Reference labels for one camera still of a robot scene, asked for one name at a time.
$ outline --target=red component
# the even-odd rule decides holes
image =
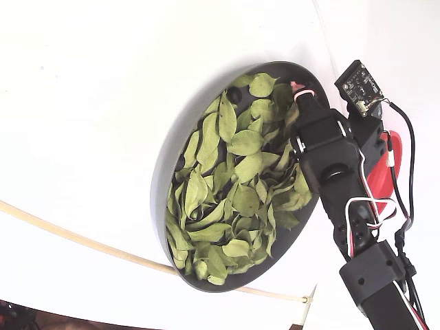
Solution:
[[[402,162],[402,140],[397,132],[390,131],[390,134],[394,149],[394,168],[396,177],[399,177],[400,164]],[[383,133],[380,138],[385,142],[388,140],[388,136],[385,133]],[[374,198],[390,197],[394,191],[390,168],[386,166],[387,158],[388,153],[383,154],[380,161],[376,164],[375,168],[371,171],[370,175],[366,179]],[[377,204],[379,213],[384,210],[385,205],[386,204],[384,203]]]

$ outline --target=green leaf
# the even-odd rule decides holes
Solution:
[[[280,132],[280,129],[276,129],[275,131],[272,131],[272,132],[264,135],[263,139],[265,140],[265,142],[269,143],[274,138],[276,138],[276,136],[278,135],[279,132]]]
[[[208,214],[206,217],[204,217],[202,220],[198,222],[191,223],[186,226],[187,230],[198,230],[203,227],[209,226],[212,223],[218,222],[221,220],[223,216],[223,210],[225,207],[226,200],[224,199],[219,203],[219,205],[216,206],[216,208]]]
[[[205,180],[209,190],[212,190],[214,187],[214,175],[208,175],[207,177],[204,177],[203,180]]]
[[[240,232],[236,235],[236,238],[242,241],[246,241],[249,243],[249,245],[252,245],[250,233],[246,229],[240,230]]]
[[[272,78],[266,73],[256,74],[249,84],[249,93],[257,98],[265,98],[272,93],[277,78]]]
[[[260,197],[260,200],[265,203],[267,198],[267,186],[262,179],[258,180],[258,182],[256,183],[255,191],[258,197]]]
[[[225,233],[225,230],[230,228],[226,223],[214,223],[209,227],[198,230],[196,232],[188,232],[191,240],[199,242],[217,242]]]
[[[166,228],[174,239],[176,248],[178,250],[185,251],[194,249],[194,246],[189,242],[189,240],[187,241],[185,239],[182,230],[177,225],[176,219],[169,211],[166,211]]]
[[[189,178],[191,171],[191,168],[183,168],[179,172],[174,173],[176,181],[181,184],[183,181]]]
[[[298,192],[289,190],[272,199],[275,211],[295,211],[305,203],[305,198]]]
[[[300,116],[300,112],[298,110],[298,105],[296,103],[292,104],[289,110],[287,110],[286,116],[284,118],[284,123],[286,127],[292,125]]]
[[[217,194],[231,179],[234,174],[234,162],[232,161],[232,155],[226,155],[226,162],[222,162],[214,170],[214,190],[213,193]]]
[[[231,102],[226,97],[226,91],[220,97],[219,115],[220,137],[224,142],[229,143],[237,129],[237,116]]]
[[[247,129],[261,135],[261,131],[263,130],[263,120],[261,118],[255,120]]]
[[[219,145],[220,135],[217,126],[217,116],[217,113],[211,113],[203,121],[201,145],[197,153],[197,161],[200,164],[204,164]]]
[[[281,157],[275,153],[261,153],[263,157],[263,170],[275,164]]]
[[[252,249],[254,251],[257,251],[261,247],[262,242],[263,242],[263,240],[262,240],[261,236],[255,237],[254,243],[252,244]]]
[[[224,252],[221,246],[217,245],[211,245],[211,248],[215,250],[215,252],[220,256],[221,260],[223,261],[223,264],[225,266],[237,266],[237,262],[234,258],[227,256]]]
[[[209,242],[197,242],[195,245],[194,262],[208,260],[211,244]]]
[[[235,134],[227,145],[228,152],[235,155],[248,156],[260,151],[263,138],[257,132],[244,130]]]
[[[275,221],[275,217],[274,217],[274,209],[272,204],[269,205],[269,210],[267,211],[267,219],[269,220],[269,223],[272,226],[272,229],[275,230],[276,229],[276,221]]]
[[[275,236],[273,233],[270,233],[267,236],[267,247],[266,247],[266,252],[270,257],[272,257],[271,250],[272,250],[272,245],[274,244],[274,242],[275,242]]]
[[[230,199],[225,200],[223,218],[225,221],[229,220],[234,215],[234,209],[232,208],[232,201]]]
[[[176,265],[177,269],[182,270],[185,268],[185,260],[178,260],[176,258],[173,258],[174,264]]]
[[[188,258],[185,260],[185,276],[191,275],[193,270],[193,263],[191,262],[191,255],[188,255]]]
[[[208,265],[205,261],[197,261],[194,263],[194,270],[199,281],[206,280],[208,277]]]
[[[176,248],[176,244],[174,242],[174,238],[170,235],[169,232],[166,233],[166,238],[168,239],[168,244],[170,245],[171,252],[173,253],[173,258],[180,261],[185,261],[188,256],[188,251],[180,251]]]
[[[244,217],[251,217],[259,209],[260,199],[255,189],[239,185],[232,206]]]
[[[205,160],[205,162],[201,165],[200,168],[200,173],[206,173],[208,172],[211,168],[214,167],[217,158],[219,157],[219,149],[214,149],[213,152],[211,152],[211,154],[209,155],[209,157]]]
[[[225,284],[225,279],[224,278],[220,278],[220,277],[216,277],[213,275],[209,275],[208,276],[208,282],[212,283],[213,285],[223,285]]]
[[[197,151],[197,146],[199,145],[199,137],[200,137],[199,131],[195,131],[190,137],[190,140],[184,152],[184,158],[185,158],[184,168],[190,168],[195,163],[196,160],[195,153]]]
[[[298,193],[302,195],[305,195],[310,191],[309,186],[307,185],[307,181],[305,181],[304,174],[299,166],[296,167],[296,178],[295,178],[294,188]]]
[[[274,92],[272,93],[272,99],[278,108],[278,112],[284,117],[287,113],[287,110],[294,103],[292,88],[288,84],[275,85]]]
[[[240,218],[235,226],[232,226],[232,230],[235,232],[240,232],[242,230],[258,230],[260,229],[260,221],[255,217],[243,217]]]
[[[234,82],[231,84],[231,87],[240,88],[240,87],[248,86],[253,80],[254,80],[254,76],[244,74],[238,77],[236,80],[234,80]]]
[[[262,163],[263,156],[261,153],[246,156],[240,164],[235,166],[235,175],[238,177],[239,183],[242,184],[247,182],[257,175],[261,169]]]
[[[300,222],[295,218],[293,212],[276,211],[274,212],[276,225],[291,230]]]
[[[208,186],[203,177],[194,170],[190,174],[185,194],[185,213],[190,215],[208,196]]]
[[[228,275],[223,260],[213,246],[211,246],[208,253],[208,273],[219,278],[226,278]]]
[[[205,110],[202,117],[206,117],[207,115],[210,115],[211,113],[218,112],[219,110],[219,103],[220,103],[220,96],[216,98],[210,106]]]
[[[240,256],[236,258],[237,266],[236,267],[229,267],[228,273],[229,274],[243,274],[246,273],[249,268],[251,268],[254,265],[254,262],[250,260],[248,256]]]
[[[261,118],[264,123],[280,120],[277,116],[274,101],[268,100],[267,98],[255,100],[249,109],[253,118]]]
[[[287,168],[287,165],[290,160],[290,153],[293,151],[292,145],[290,144],[290,141],[286,144],[284,147],[283,155],[280,158],[280,161],[275,166],[275,171],[285,171]]]
[[[236,131],[242,131],[248,129],[249,125],[252,123],[252,116],[250,109],[243,111],[239,117],[236,119]]]
[[[248,256],[249,243],[240,239],[232,239],[227,245],[221,247],[227,256]]]

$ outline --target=white wire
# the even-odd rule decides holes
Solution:
[[[354,257],[354,247],[353,247],[353,234],[351,231],[351,225],[350,225],[350,217],[349,217],[349,206],[354,201],[372,201],[374,204],[376,203],[393,203],[395,208],[397,209],[397,204],[392,199],[377,199],[377,198],[371,198],[371,197],[352,197],[350,198],[347,203],[345,204],[345,221],[346,221],[346,243],[347,243],[347,254],[350,256],[350,258]],[[378,221],[375,225],[367,224],[369,227],[372,227],[372,229],[378,229],[383,222],[386,220],[386,217]]]
[[[400,286],[397,284],[397,282],[395,280],[393,281],[393,283],[396,286],[397,291],[399,292],[402,300],[404,301],[406,308],[411,313],[412,319],[414,320],[415,324],[417,325],[419,330],[424,330],[425,329],[424,326],[420,323],[419,319],[415,315],[414,309],[411,307],[410,303],[408,302],[408,299],[405,297],[404,293],[400,289]]]
[[[360,149],[359,149],[359,154],[362,158],[362,161],[360,162],[360,173],[361,173],[362,182],[364,182],[364,187],[365,187],[365,190],[368,194],[368,197],[373,198],[373,194],[371,193],[370,186],[369,186],[369,184],[366,180],[366,177],[365,177],[365,170],[364,170],[365,156],[361,152]],[[375,221],[377,223],[377,221],[379,219],[379,210],[377,209],[376,203],[373,203],[373,208],[374,208],[374,212],[375,212]]]

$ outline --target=black wire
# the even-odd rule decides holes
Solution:
[[[408,182],[408,189],[409,189],[409,200],[410,200],[410,212],[409,214],[406,213],[407,220],[401,227],[401,229],[406,232],[408,229],[411,228],[414,222],[414,196],[413,196],[413,182],[414,182],[414,162],[415,162],[415,134],[413,125],[411,124],[410,118],[404,113],[402,109],[400,109],[396,104],[390,102],[389,103],[391,109],[396,111],[404,120],[406,123],[406,126],[408,126],[408,130],[410,132],[410,139],[411,139],[411,156],[410,156],[410,175],[409,175],[409,182]]]

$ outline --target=robotic arm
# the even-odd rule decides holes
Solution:
[[[291,137],[294,152],[311,192],[320,195],[334,225],[333,239],[347,261],[340,275],[355,304],[374,329],[428,329],[412,280],[415,269],[403,253],[404,233],[413,221],[412,191],[408,214],[398,192],[393,158],[389,159],[397,199],[406,217],[396,233],[396,256],[387,241],[378,241],[379,233],[373,234],[382,224],[376,203],[392,200],[374,199],[366,182],[366,175],[385,152],[393,157],[389,134],[387,142],[380,138],[384,132],[381,102],[387,102],[410,128],[412,186],[414,134],[408,117],[383,98],[358,60],[335,83],[348,102],[348,119],[335,109],[323,109],[312,88],[295,82],[291,85],[301,113]],[[404,295],[406,286],[410,301]]]

